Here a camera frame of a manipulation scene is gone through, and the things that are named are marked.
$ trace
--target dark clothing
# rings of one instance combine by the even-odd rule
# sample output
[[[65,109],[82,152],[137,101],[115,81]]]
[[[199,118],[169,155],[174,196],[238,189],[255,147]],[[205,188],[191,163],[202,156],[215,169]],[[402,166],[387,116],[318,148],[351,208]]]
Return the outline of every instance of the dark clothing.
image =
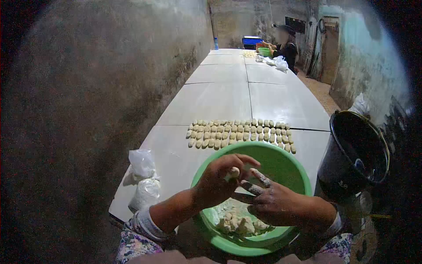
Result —
[[[284,46],[281,50],[280,48],[281,48],[281,44],[277,45],[277,50],[274,51],[273,57],[275,58],[280,55],[283,56],[287,64],[289,65],[289,69],[296,74],[294,70],[294,66],[295,66],[296,55],[298,54],[298,51],[296,49],[295,44],[289,43],[286,46]]]

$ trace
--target black bucket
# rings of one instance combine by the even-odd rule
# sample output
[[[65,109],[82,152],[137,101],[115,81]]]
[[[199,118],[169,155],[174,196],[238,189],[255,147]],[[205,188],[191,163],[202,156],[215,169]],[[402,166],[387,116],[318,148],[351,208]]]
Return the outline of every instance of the black bucket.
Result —
[[[318,169],[321,189],[342,201],[368,184],[384,181],[390,154],[379,130],[365,117],[336,111],[330,118],[330,139]]]

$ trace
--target raw dough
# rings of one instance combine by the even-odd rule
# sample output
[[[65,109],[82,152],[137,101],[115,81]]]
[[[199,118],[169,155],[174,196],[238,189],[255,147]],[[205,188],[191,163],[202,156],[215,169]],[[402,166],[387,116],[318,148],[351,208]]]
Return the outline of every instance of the raw dough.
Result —
[[[193,145],[195,145],[195,139],[190,139],[187,146],[192,147]]]
[[[196,141],[196,148],[199,149],[202,146],[202,139]]]

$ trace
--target hand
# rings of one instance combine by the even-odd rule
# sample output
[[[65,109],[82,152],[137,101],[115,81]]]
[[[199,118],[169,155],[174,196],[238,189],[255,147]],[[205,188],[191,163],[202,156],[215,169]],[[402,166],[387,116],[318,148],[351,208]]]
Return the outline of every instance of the hand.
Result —
[[[224,155],[208,164],[199,182],[192,188],[194,203],[200,209],[216,206],[230,198],[238,186],[239,181],[248,176],[243,166],[248,163],[259,168],[261,164],[247,155]],[[232,167],[240,170],[238,179],[224,179]]]

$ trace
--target white table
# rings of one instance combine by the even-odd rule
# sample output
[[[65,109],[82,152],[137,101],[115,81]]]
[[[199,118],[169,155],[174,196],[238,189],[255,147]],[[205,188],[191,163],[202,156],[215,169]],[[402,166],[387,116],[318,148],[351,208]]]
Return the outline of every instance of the white table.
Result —
[[[297,148],[293,156],[305,168],[314,192],[330,133],[302,129],[328,130],[327,113],[294,73],[242,58],[241,53],[240,49],[210,51],[142,143],[141,148],[151,149],[155,159],[161,200],[189,188],[197,169],[215,152],[188,148],[187,125],[196,119],[288,122],[297,128],[292,131]],[[122,221],[133,215],[127,206],[136,190],[135,185],[123,185],[127,174],[109,208]]]

